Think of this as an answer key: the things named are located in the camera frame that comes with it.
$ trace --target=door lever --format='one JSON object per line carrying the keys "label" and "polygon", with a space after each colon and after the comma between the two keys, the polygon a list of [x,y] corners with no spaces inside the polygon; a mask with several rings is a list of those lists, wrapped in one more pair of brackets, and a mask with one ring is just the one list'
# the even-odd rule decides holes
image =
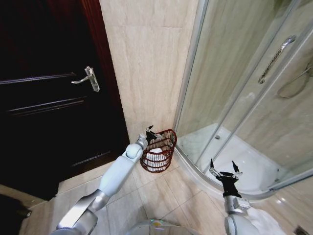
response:
{"label": "door lever", "polygon": [[98,81],[96,79],[96,75],[94,75],[93,68],[87,66],[85,68],[85,71],[86,71],[86,74],[87,74],[86,77],[84,77],[83,79],[78,80],[78,81],[72,81],[71,83],[72,84],[79,84],[79,83],[82,83],[82,82],[85,82],[85,81],[89,80],[91,85],[92,85],[93,90],[95,92],[99,92],[100,87],[99,87]]}

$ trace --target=beige marble tile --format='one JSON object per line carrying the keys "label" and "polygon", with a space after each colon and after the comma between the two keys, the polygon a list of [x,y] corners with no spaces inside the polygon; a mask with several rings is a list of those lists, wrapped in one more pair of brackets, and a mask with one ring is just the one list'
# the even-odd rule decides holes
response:
{"label": "beige marble tile", "polygon": [[151,172],[146,171],[144,168],[142,168],[142,166],[140,165],[140,162],[136,163],[132,171],[132,174],[133,174],[137,188],[140,188],[141,186],[162,176],[161,173],[151,173]]}
{"label": "beige marble tile", "polygon": [[172,128],[198,0],[100,4],[131,142]]}
{"label": "beige marble tile", "polygon": [[33,207],[45,201],[44,199],[18,191],[5,185],[0,185],[0,194],[19,200],[27,208]]}
{"label": "beige marble tile", "polygon": [[129,177],[127,178],[126,182],[124,183],[124,185],[120,189],[120,191],[110,198],[108,204],[116,201],[117,199],[125,196],[126,194],[128,194],[132,191],[135,191],[136,189],[137,189],[136,182],[134,180],[133,175],[130,174]]}
{"label": "beige marble tile", "polygon": [[87,185],[88,183],[82,184],[63,193],[69,197],[69,208],[72,208],[79,199],[89,194],[87,192]]}
{"label": "beige marble tile", "polygon": [[192,28],[198,0],[100,0],[100,4],[106,25]]}
{"label": "beige marble tile", "polygon": [[151,123],[156,132],[172,128],[191,29],[107,26],[106,31],[130,141]]}
{"label": "beige marble tile", "polygon": [[225,234],[224,217],[205,192],[201,191],[181,208],[191,228],[202,235]]}
{"label": "beige marble tile", "polygon": [[95,178],[94,180],[91,180],[86,183],[86,193],[87,195],[93,193],[99,188],[100,181],[101,181],[102,176]]}
{"label": "beige marble tile", "polygon": [[110,235],[111,233],[107,207],[102,208],[95,214],[98,217],[98,222],[91,235]]}
{"label": "beige marble tile", "polygon": [[125,235],[136,223],[147,219],[138,190],[107,205],[111,235]]}
{"label": "beige marble tile", "polygon": [[44,202],[32,209],[31,216],[22,222],[20,235],[47,235],[50,232],[46,204],[47,202]]}
{"label": "beige marble tile", "polygon": [[164,178],[175,198],[177,199],[179,205],[183,204],[201,191],[180,167],[170,171],[167,174],[164,174]]}
{"label": "beige marble tile", "polygon": [[275,196],[295,210],[297,214],[301,214],[307,218],[313,218],[313,203],[292,187],[282,188]]}
{"label": "beige marble tile", "polygon": [[165,220],[167,222],[170,222],[178,226],[188,227],[188,228],[190,227],[190,224],[180,207],[177,207],[175,210],[173,210],[172,212],[164,216],[162,220]]}
{"label": "beige marble tile", "polygon": [[298,193],[304,196],[307,200],[313,203],[313,177],[300,181],[293,184],[291,187],[294,188]]}
{"label": "beige marble tile", "polygon": [[225,212],[225,206],[224,206],[224,198],[223,195],[221,194],[220,198],[217,198],[217,195],[211,195],[210,193],[206,193],[209,198],[212,200],[214,205],[217,207],[217,209],[220,211],[220,213],[223,216],[227,216],[227,213]]}
{"label": "beige marble tile", "polygon": [[149,219],[158,219],[179,206],[163,176],[138,189]]}
{"label": "beige marble tile", "polygon": [[170,166],[165,171],[163,171],[162,174],[164,175],[164,174],[176,169],[177,167],[179,167],[178,159],[177,159],[176,153],[173,153],[173,157],[172,157],[172,161],[171,161]]}
{"label": "beige marble tile", "polygon": [[68,180],[60,182],[58,193],[65,192],[71,188],[74,188],[90,180],[93,180],[99,176],[102,176],[111,165],[112,165],[112,162],[99,166],[95,169],[89,170],[83,174],[74,176]]}
{"label": "beige marble tile", "polygon": [[312,219],[310,217],[298,213],[276,196],[272,196],[262,202],[253,203],[253,206],[268,212],[287,234],[292,234],[297,225],[302,226],[309,233],[313,231]]}
{"label": "beige marble tile", "polygon": [[198,0],[153,1],[152,24],[162,27],[192,28]]}
{"label": "beige marble tile", "polygon": [[61,219],[66,215],[68,210],[76,203],[78,200],[77,198],[71,198],[70,196],[73,195],[68,192],[61,193],[56,197],[52,198],[49,202],[47,202],[47,208],[51,215],[51,221],[49,229],[53,231],[56,229],[58,223]]}

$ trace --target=floor tile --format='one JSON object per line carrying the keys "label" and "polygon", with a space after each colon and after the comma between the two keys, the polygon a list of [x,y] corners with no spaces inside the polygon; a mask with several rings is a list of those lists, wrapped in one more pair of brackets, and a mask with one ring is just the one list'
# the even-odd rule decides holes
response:
{"label": "floor tile", "polygon": [[111,235],[125,235],[136,223],[147,219],[138,190],[107,205]]}
{"label": "floor tile", "polygon": [[130,174],[129,177],[127,178],[126,182],[124,183],[124,185],[120,189],[120,191],[110,198],[108,204],[116,201],[117,199],[125,196],[126,194],[128,194],[128,193],[130,193],[136,189],[137,189],[137,187],[136,187],[134,177],[132,174]]}
{"label": "floor tile", "polygon": [[141,186],[151,182],[154,179],[157,179],[162,176],[161,173],[151,173],[146,171],[142,166],[140,165],[140,161],[138,161],[132,171],[133,177],[136,182],[137,188],[140,188]]}
{"label": "floor tile", "polygon": [[299,194],[292,187],[282,188],[275,196],[293,208],[298,214],[313,218],[313,202]]}
{"label": "floor tile", "polygon": [[223,195],[221,194],[220,198],[217,198],[214,195],[210,195],[209,193],[206,193],[209,198],[212,200],[212,202],[214,203],[214,205],[217,207],[217,209],[219,209],[220,213],[222,213],[223,216],[227,216],[227,213],[225,211],[225,206],[224,206],[224,198]]}
{"label": "floor tile", "polygon": [[260,202],[252,203],[252,206],[257,209],[265,210],[278,222],[279,226],[286,234],[292,234],[296,225],[292,222],[292,214],[290,214],[288,208],[286,208],[275,196]]}
{"label": "floor tile", "polygon": [[70,198],[70,191],[62,193],[55,198],[52,198],[48,203],[48,210],[52,213],[50,227],[55,230],[58,223],[66,215],[68,210],[75,204],[75,198]]}
{"label": "floor tile", "polygon": [[164,174],[164,178],[179,205],[183,204],[201,191],[180,167]]}
{"label": "floor tile", "polygon": [[47,214],[45,209],[45,203],[41,203],[32,209],[30,217],[26,218],[22,222],[20,235],[45,235],[50,232],[47,228]]}
{"label": "floor tile", "polygon": [[100,181],[101,181],[102,176],[95,178],[94,180],[91,180],[89,182],[86,183],[86,195],[89,195],[93,192],[95,192],[100,185]]}
{"label": "floor tile", "polygon": [[19,200],[26,208],[36,206],[42,202],[44,199],[35,197],[33,195],[21,192],[17,189],[7,187],[0,184],[0,194]]}
{"label": "floor tile", "polygon": [[175,210],[164,216],[162,220],[182,227],[190,227],[190,224],[180,207],[177,207]]}
{"label": "floor tile", "polygon": [[224,217],[205,192],[201,191],[181,205],[181,208],[191,228],[202,235],[225,234]]}
{"label": "floor tile", "polygon": [[87,192],[87,189],[88,189],[88,184],[83,184],[83,185],[72,188],[71,190],[62,193],[64,195],[69,196],[69,208],[72,208],[78,202],[79,199],[89,194]]}
{"label": "floor tile", "polygon": [[138,191],[149,219],[160,219],[179,206],[163,176]]}
{"label": "floor tile", "polygon": [[107,169],[112,165],[112,163],[113,162],[107,163],[105,165],[99,166],[99,167],[92,169],[90,171],[87,171],[83,174],[74,176],[70,179],[67,179],[67,180],[60,182],[58,193],[65,192],[65,191],[70,190],[74,187],[77,187],[81,184],[84,184],[88,181],[91,181],[91,180],[93,180],[99,176],[102,176],[107,171]]}
{"label": "floor tile", "polygon": [[308,185],[313,185],[313,177],[295,183],[291,187],[313,203],[313,188]]}
{"label": "floor tile", "polygon": [[163,175],[179,167],[178,159],[175,154],[176,153],[173,154],[170,166],[165,171],[162,172]]}
{"label": "floor tile", "polygon": [[98,217],[98,222],[91,235],[110,235],[111,233],[107,207],[102,208],[95,214]]}

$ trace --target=metal frame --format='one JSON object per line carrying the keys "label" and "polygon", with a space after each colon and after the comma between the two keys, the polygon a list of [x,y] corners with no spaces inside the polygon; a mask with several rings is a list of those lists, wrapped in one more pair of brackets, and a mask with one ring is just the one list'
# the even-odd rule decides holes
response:
{"label": "metal frame", "polygon": [[182,107],[185,101],[188,83],[189,83],[192,67],[194,64],[194,59],[195,59],[197,48],[198,48],[199,38],[200,38],[201,30],[202,30],[202,24],[203,24],[203,20],[206,14],[206,8],[208,5],[208,2],[209,0],[199,0],[198,2],[194,27],[193,27],[192,34],[191,34],[184,75],[182,78],[179,99],[178,99],[175,118],[174,118],[173,130],[175,130],[175,132],[177,131],[180,114],[181,114]]}
{"label": "metal frame", "polygon": [[[286,19],[288,18],[288,16],[290,15],[290,13],[297,8],[298,4],[300,3],[299,0],[293,0],[290,5],[288,6],[288,9],[286,10],[286,12],[284,13],[284,17],[280,23],[280,25],[278,26],[276,32],[272,35],[271,39],[268,41],[267,45],[264,48],[264,51],[262,52],[262,54],[260,55],[260,58],[258,59],[258,61],[255,63],[255,65],[253,66],[253,68],[250,70],[250,72],[248,73],[245,82],[243,83],[243,85],[241,86],[241,88],[239,89],[237,95],[235,96],[235,98],[232,100],[231,104],[228,106],[225,114],[223,115],[222,120],[219,122],[218,127],[216,128],[215,132],[211,135],[210,140],[208,141],[207,145],[205,146],[205,148],[203,149],[203,151],[201,152],[198,160],[203,156],[204,151],[207,149],[207,147],[209,146],[209,144],[211,143],[211,140],[213,139],[213,137],[216,135],[216,133],[218,132],[218,130],[221,127],[221,124],[224,122],[224,120],[226,119],[227,115],[229,114],[229,112],[231,111],[231,108],[233,107],[233,105],[235,104],[235,102],[237,101],[240,93],[242,92],[242,90],[244,89],[245,85],[247,84],[248,80],[250,79],[251,75],[253,74],[253,72],[255,71],[255,69],[257,68],[257,66],[259,65],[259,62],[261,61],[261,59],[263,58],[263,56],[265,55],[266,51],[268,50],[270,44],[272,43],[272,41],[274,40],[274,38],[276,37],[276,35],[278,34],[278,32],[280,31],[281,27],[283,26],[283,24],[285,23]],[[197,46],[199,43],[199,39],[200,39],[200,34],[201,34],[201,29],[202,29],[202,24],[203,24],[203,20],[206,14],[206,9],[207,9],[207,5],[208,5],[208,0],[200,0],[199,4],[198,4],[198,8],[197,8],[197,14],[196,14],[196,18],[195,18],[195,23],[194,23],[194,29],[192,32],[192,37],[191,37],[191,42],[190,42],[190,48],[188,51],[188,56],[187,56],[187,62],[186,62],[186,66],[185,66],[185,71],[184,71],[184,76],[183,76],[183,81],[182,81],[182,86],[181,86],[181,90],[180,90],[180,94],[179,94],[179,101],[178,101],[178,105],[177,105],[177,109],[176,109],[176,114],[175,114],[175,120],[174,120],[174,127],[173,129],[175,131],[177,131],[178,128],[178,124],[179,124],[179,119],[180,119],[180,115],[182,112],[182,108],[183,108],[183,103],[186,97],[186,92],[187,92],[187,88],[188,88],[188,83],[189,83],[189,79],[190,79],[190,75],[191,75],[191,71],[192,71],[192,67],[193,67],[193,63],[194,63],[194,59],[195,59],[195,55],[196,55],[196,51],[197,51]],[[261,99],[264,97],[264,95],[267,93],[267,91],[270,89],[270,87],[274,84],[274,82],[280,77],[282,71],[286,68],[286,66],[288,65],[288,63],[290,62],[292,55],[294,55],[296,53],[296,51],[298,50],[298,48],[300,47],[301,43],[304,41],[306,35],[308,33],[308,29],[306,28],[306,30],[304,30],[304,32],[300,35],[299,39],[297,40],[297,43],[295,43],[295,45],[293,45],[293,47],[290,49],[290,51],[288,52],[288,54],[286,55],[286,57],[284,57],[284,59],[282,60],[282,62],[280,63],[280,65],[278,66],[278,68],[276,69],[276,71],[273,73],[270,82],[267,83],[267,85],[265,87],[263,87],[263,89],[260,91],[259,95],[257,96],[257,98],[255,99],[255,102],[253,102],[249,108],[249,110],[246,112],[246,114],[243,116],[243,118],[240,120],[240,122],[236,125],[235,129],[232,131],[232,133],[228,136],[228,138],[226,139],[226,141],[224,142],[224,144],[222,145],[222,147],[219,149],[219,151],[217,152],[217,154],[214,156],[214,159],[217,158],[217,156],[219,155],[219,153],[223,150],[223,148],[227,145],[227,143],[229,142],[230,138],[235,134],[235,132],[241,127],[241,125],[244,123],[244,121],[249,117],[249,115],[251,114],[251,112],[253,112],[254,108],[256,107],[256,105],[261,101]],[[205,184],[209,184],[211,186],[213,186],[214,188],[218,189],[219,191],[222,191],[223,188],[221,185],[218,185],[217,183],[213,182],[211,179],[209,179],[205,173],[203,173],[202,171],[200,171],[196,165],[189,160],[189,158],[185,155],[185,153],[178,147],[176,146],[176,152],[179,154],[180,158],[182,159],[184,165],[188,168],[188,170],[195,176],[195,178],[198,181],[202,181],[202,185],[203,183]],[[303,175],[298,175],[295,177],[292,177],[289,180],[283,181],[281,183],[278,183],[276,185],[271,186],[271,188],[259,195],[248,195],[248,194],[243,194],[243,196],[245,198],[248,199],[255,199],[255,200],[259,200],[259,199],[263,199],[266,197],[271,196],[275,190],[278,190],[280,188],[283,188],[287,185],[290,185],[292,183],[298,182],[302,179],[305,179],[307,177],[310,177],[313,175],[313,170],[312,172],[305,172],[306,174]]]}

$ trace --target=door handle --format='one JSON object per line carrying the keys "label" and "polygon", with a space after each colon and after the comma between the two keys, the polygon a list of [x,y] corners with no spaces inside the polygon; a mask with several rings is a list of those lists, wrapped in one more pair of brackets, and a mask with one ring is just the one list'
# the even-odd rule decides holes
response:
{"label": "door handle", "polygon": [[274,55],[274,57],[272,58],[272,60],[270,61],[269,65],[267,66],[267,68],[265,69],[265,71],[263,72],[262,76],[259,78],[258,83],[263,84],[265,83],[265,77],[268,73],[268,71],[273,67],[273,65],[275,64],[275,62],[277,61],[278,57],[281,55],[281,53],[283,53],[284,49],[291,43],[293,43],[296,39],[295,35],[292,35],[290,37],[288,37],[283,44],[281,44],[281,46],[279,47],[278,51],[276,52],[276,54]]}
{"label": "door handle", "polygon": [[82,83],[82,82],[85,82],[85,81],[89,80],[91,85],[92,85],[93,90],[95,92],[99,92],[100,87],[99,87],[98,81],[96,79],[96,75],[94,75],[93,68],[87,66],[85,68],[85,71],[86,71],[86,74],[87,74],[86,77],[84,77],[83,79],[78,80],[78,81],[72,81],[71,83],[72,84],[79,84],[79,83]]}

